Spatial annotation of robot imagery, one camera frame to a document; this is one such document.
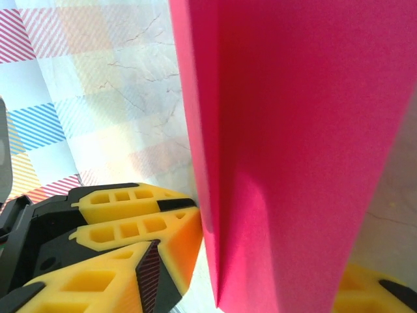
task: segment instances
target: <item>pink foam sheet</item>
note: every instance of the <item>pink foam sheet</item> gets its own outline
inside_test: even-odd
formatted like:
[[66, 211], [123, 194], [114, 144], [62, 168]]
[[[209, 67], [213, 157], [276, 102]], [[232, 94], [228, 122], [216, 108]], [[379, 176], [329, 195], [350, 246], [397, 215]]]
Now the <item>pink foam sheet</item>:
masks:
[[330, 312], [414, 89], [417, 2], [171, 13], [216, 303]]

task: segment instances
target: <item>red diagonal stripe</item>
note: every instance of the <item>red diagonal stripe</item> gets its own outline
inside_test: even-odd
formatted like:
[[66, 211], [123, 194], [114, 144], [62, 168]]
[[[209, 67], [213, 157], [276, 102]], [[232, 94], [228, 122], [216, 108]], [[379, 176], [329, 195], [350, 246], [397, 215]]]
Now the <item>red diagonal stripe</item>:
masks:
[[1, 40], [1, 38], [0, 38], [0, 42], [2, 42], [5, 46], [8, 46], [10, 49], [12, 49], [14, 51], [7, 50], [5, 47], [2, 47], [2, 49], [9, 51], [9, 53], [12, 53], [16, 57], [19, 57], [22, 61], [26, 60], [26, 59], [34, 59], [35, 58], [35, 55], [30, 51], [26, 51], [23, 48], [18, 49], [18, 47], [10, 45], [8, 42], [5, 42], [5, 41]]
[[[2, 41], [2, 40], [1, 40], [1, 38], [0, 38], [0, 43], [4, 44], [5, 46], [8, 46], [8, 47], [10, 48], [10, 45], [8, 45], [6, 42]], [[13, 55], [13, 56], [14, 56], [14, 57], [16, 57], [18, 60], [21, 60], [21, 61], [24, 61], [24, 60], [25, 60], [25, 58], [23, 58], [21, 55], [17, 55], [17, 54], [15, 54], [13, 51], [11, 51], [11, 50], [9, 50], [9, 49], [7, 49], [7, 48], [5, 48], [5, 47], [1, 47], [1, 49], [2, 49], [3, 51], [6, 51], [8, 54]]]
[[20, 31], [21, 33], [25, 34], [26, 29], [25, 26], [23, 26], [22, 19], [15, 19], [10, 14], [5, 14], [8, 10], [0, 10], [0, 14], [7, 20], [8, 24], [10, 24], [11, 27], [15, 28], [16, 30]]
[[9, 23], [7, 21], [7, 19], [5, 19], [4, 17], [0, 16], [0, 20], [7, 26], [11, 27], [16, 33], [19, 33], [19, 36], [21, 36], [22, 38], [24, 38], [25, 40], [29, 40], [27, 33], [25, 32], [25, 30], [21, 30], [18, 27], [14, 27], [13, 24]]
[[7, 55], [8, 59], [5, 58], [6, 56], [2, 56], [0, 54], [0, 60], [4, 61], [5, 63], [9, 63], [9, 62], [17, 62], [17, 59], [13, 59], [11, 56]]
[[30, 46], [30, 42], [27, 38], [17, 34], [17, 32], [13, 31], [13, 29], [7, 27], [4, 23], [0, 23], [0, 26], [3, 29], [7, 29], [9, 31], [8, 35], [13, 38], [16, 42], [19, 42], [22, 46], [25, 46], [27, 49], [32, 50], [32, 47]]

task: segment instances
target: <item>yellow foam block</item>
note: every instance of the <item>yellow foam block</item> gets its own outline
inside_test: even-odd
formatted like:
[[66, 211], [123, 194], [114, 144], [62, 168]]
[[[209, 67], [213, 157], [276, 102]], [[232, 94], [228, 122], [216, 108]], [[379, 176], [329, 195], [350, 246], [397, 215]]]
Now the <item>yellow foam block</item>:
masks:
[[159, 239], [159, 254], [181, 295], [190, 285], [202, 238], [196, 207], [86, 225], [69, 237], [95, 251]]
[[32, 279], [46, 287], [18, 313], [142, 312], [136, 267], [150, 247], [136, 243]]
[[334, 301], [333, 313], [414, 313], [379, 284], [382, 279], [402, 284], [388, 275], [348, 265]]
[[72, 207], [79, 207], [88, 224], [160, 212], [158, 200], [188, 198], [186, 194], [140, 183], [137, 187], [94, 191]]

